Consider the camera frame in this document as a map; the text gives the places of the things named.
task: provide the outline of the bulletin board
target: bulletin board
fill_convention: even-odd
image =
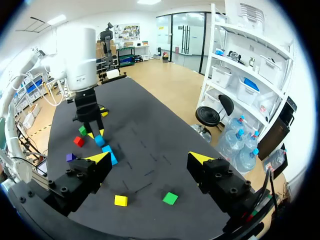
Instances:
[[[140,24],[119,24],[114,26],[114,38],[121,42],[140,40]]]

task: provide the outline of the plastic water bottle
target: plastic water bottle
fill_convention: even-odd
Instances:
[[[273,172],[278,167],[280,167],[284,161],[285,161],[285,154],[287,153],[287,150],[278,149],[275,151],[274,154],[272,154],[269,158],[267,158],[263,163],[263,169],[266,173],[268,168],[271,168],[271,171]]]
[[[240,129],[238,132],[230,130],[225,133],[216,146],[216,150],[230,162],[241,149],[245,142],[242,139],[245,131]]]
[[[232,118],[229,121],[229,124],[225,126],[223,132],[221,133],[219,140],[222,139],[222,137],[226,134],[226,132],[233,130],[235,132],[238,132],[240,129],[245,129],[245,116],[241,115],[239,118]]]
[[[252,152],[258,147],[258,135],[258,131],[255,131],[253,135],[251,135],[251,133],[247,135],[247,137],[244,139],[244,148],[246,149],[246,151]]]
[[[233,159],[232,165],[239,173],[245,175],[255,168],[258,153],[258,148],[253,149],[253,151],[247,151],[247,149],[243,148]]]

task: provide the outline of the round stool seat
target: round stool seat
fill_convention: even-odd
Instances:
[[[195,111],[196,119],[207,127],[216,127],[220,123],[220,116],[216,110],[208,106],[201,106]]]

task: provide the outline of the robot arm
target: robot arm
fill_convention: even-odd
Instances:
[[[23,180],[28,183],[32,177],[29,164],[19,159],[12,159],[12,157],[26,159],[19,145],[15,125],[15,106],[12,102],[14,94],[27,76],[26,73],[34,76],[38,73],[50,72],[51,76],[57,80],[67,77],[69,89],[76,92],[74,99],[77,108],[76,120],[83,122],[92,138],[94,135],[89,123],[97,121],[100,134],[103,134],[101,111],[93,89],[98,83],[96,32],[91,28],[77,28],[76,34],[78,38],[76,43],[72,41],[73,46],[69,45],[69,40],[66,41],[65,54],[45,55],[42,58],[33,54],[17,72],[17,77],[10,82],[0,99],[0,118],[5,118],[5,138],[8,147],[8,155],[0,150],[0,158],[17,181]]]

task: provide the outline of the green cube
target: green cube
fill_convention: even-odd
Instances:
[[[79,132],[80,132],[80,134],[81,134],[82,136],[87,135],[87,130],[86,130],[85,126],[80,127],[80,128],[79,128]]]
[[[171,192],[168,192],[162,201],[165,202],[166,204],[173,205],[177,199],[178,199],[177,195]]]

